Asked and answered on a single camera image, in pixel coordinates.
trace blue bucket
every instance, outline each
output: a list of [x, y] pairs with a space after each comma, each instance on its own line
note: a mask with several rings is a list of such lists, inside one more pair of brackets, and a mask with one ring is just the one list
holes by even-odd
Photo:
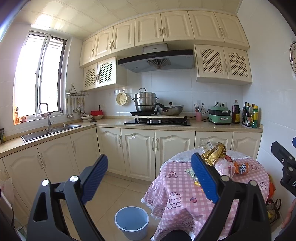
[[147, 235], [148, 213], [140, 207], [124, 207], [115, 214], [115, 224], [130, 240], [141, 240]]

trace round table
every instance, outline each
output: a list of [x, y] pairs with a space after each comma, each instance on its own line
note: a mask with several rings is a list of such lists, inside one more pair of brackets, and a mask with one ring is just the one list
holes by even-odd
[[[142, 198], [142, 202], [151, 208], [151, 216], [160, 219], [152, 241], [161, 240], [175, 229], [186, 231], [193, 240], [209, 217], [214, 203], [206, 198], [202, 188], [195, 185], [193, 179], [185, 172], [191, 167], [191, 155], [199, 151], [194, 149], [181, 152], [166, 161], [161, 167], [160, 174]], [[269, 177], [264, 167], [242, 153], [227, 150], [226, 154], [238, 164], [249, 164], [247, 174], [235, 174], [232, 180], [241, 183], [256, 180], [266, 202], [269, 194]], [[219, 239], [227, 237], [237, 206], [238, 200], [234, 200]]]

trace window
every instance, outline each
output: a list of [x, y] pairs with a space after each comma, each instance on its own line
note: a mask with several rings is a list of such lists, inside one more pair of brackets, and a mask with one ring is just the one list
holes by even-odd
[[61, 112], [61, 72], [66, 40], [50, 34], [29, 32], [17, 62], [14, 105], [19, 116]]

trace person's hand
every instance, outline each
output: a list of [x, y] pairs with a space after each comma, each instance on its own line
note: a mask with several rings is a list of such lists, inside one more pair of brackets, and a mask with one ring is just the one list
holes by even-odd
[[294, 207], [295, 207], [295, 204], [296, 204], [296, 199], [292, 202], [289, 210], [288, 210], [288, 213], [287, 213], [287, 216], [286, 216], [286, 219], [285, 221], [283, 222], [283, 224], [281, 225], [282, 229], [290, 222], [291, 220], [291, 216], [292, 216], [292, 212], [294, 210]]

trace tiled floor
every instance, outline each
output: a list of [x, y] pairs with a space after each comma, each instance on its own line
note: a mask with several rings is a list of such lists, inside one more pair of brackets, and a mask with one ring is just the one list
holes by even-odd
[[[106, 241], [129, 241], [114, 222], [116, 212], [126, 206], [141, 207], [149, 214], [148, 233], [145, 241], [149, 241], [154, 235], [159, 220], [150, 216], [151, 210], [141, 199], [149, 185], [123, 180], [117, 177], [105, 175], [100, 183], [93, 199], [86, 204], [86, 209], [95, 223], [97, 229]], [[67, 205], [62, 207], [66, 224], [71, 237], [80, 240], [72, 222]]]

